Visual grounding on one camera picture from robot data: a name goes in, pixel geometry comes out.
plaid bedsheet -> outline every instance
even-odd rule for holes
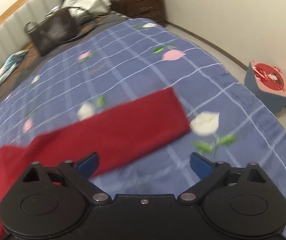
[[[89,57],[80,61],[85,52]],[[215,58],[148,19],[105,30],[49,60],[19,85],[0,103],[0,147],[27,145],[40,133],[77,122],[85,102],[101,112],[169,86],[190,120],[203,111],[219,113],[216,133],[202,137],[190,132],[131,165],[92,179],[97,186],[112,196],[177,196],[199,181],[189,167],[194,143],[233,134],[237,141],[219,147],[216,160],[236,167],[258,162],[286,197],[283,126]],[[103,107],[97,106],[101,95]]]

red garment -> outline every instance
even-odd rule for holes
[[[32,161],[51,167],[97,152],[98,175],[126,165],[189,130],[182,106],[168,88],[39,135],[27,148],[4,146],[0,149],[0,201]],[[0,223],[0,236],[4,234]]]

upholstered headboard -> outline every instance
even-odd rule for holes
[[[28,22],[41,22],[62,0],[18,0],[0,16],[0,68],[6,59],[30,43],[24,33]]]

wooden dresser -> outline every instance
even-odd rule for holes
[[[165,24],[163,0],[120,0],[112,2],[111,9],[131,18],[148,18],[160,25]]]

tile floor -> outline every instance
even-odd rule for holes
[[[192,41],[194,43],[196,43],[197,45],[199,45],[201,48],[203,48],[204,50],[206,50],[207,52],[209,52],[213,57],[215,57],[219,62],[221,62],[225,68],[237,79],[239,80],[241,83],[244,83],[244,78],[245,78],[245,70],[243,70],[241,67],[239,67],[238,65],[236,65],[233,61],[231,61],[230,59],[228,59],[227,57],[225,57],[223,54],[221,54],[220,52],[218,52],[217,50],[213,49],[212,47],[210,47],[209,45],[203,43],[202,41],[196,39],[193,36],[190,36],[189,34],[171,26],[168,25],[166,27],[169,31],[171,31],[172,33],[187,39],[189,41]],[[286,110],[283,109],[279,114],[276,115],[276,117],[278,118],[279,122],[285,127],[286,129]]]

